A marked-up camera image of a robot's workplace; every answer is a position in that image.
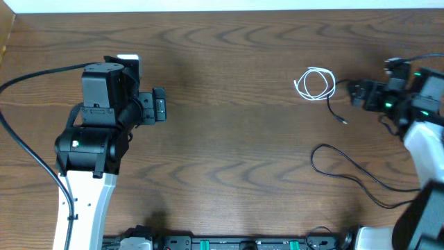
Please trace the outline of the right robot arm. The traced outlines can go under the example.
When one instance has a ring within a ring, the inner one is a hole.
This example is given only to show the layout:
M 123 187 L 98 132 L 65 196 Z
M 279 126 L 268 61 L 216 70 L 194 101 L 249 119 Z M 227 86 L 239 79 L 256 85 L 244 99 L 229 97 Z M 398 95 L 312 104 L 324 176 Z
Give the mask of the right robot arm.
M 408 70 L 389 81 L 353 81 L 347 85 L 352 104 L 384 113 L 398 128 L 411 154 L 420 191 L 392 227 L 361 227 L 355 249 L 443 248 L 443 73 L 422 68 L 407 87 Z

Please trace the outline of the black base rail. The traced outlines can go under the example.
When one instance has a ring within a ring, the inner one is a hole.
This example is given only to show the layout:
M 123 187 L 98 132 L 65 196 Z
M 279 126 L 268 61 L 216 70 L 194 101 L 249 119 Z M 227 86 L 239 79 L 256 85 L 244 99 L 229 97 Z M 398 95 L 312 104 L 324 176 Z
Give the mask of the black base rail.
M 133 250 L 331 250 L 343 246 L 335 236 L 309 237 L 106 237 L 103 249 Z

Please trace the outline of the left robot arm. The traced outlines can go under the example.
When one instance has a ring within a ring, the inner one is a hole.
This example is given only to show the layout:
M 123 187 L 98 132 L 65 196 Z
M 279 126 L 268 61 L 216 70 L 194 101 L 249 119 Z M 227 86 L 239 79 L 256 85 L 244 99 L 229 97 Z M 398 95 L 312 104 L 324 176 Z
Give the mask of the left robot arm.
M 105 218 L 131 131 L 167 118 L 166 93 L 139 89 L 137 54 L 106 56 L 84 67 L 83 102 L 55 141 L 59 189 L 54 249 L 100 249 Z

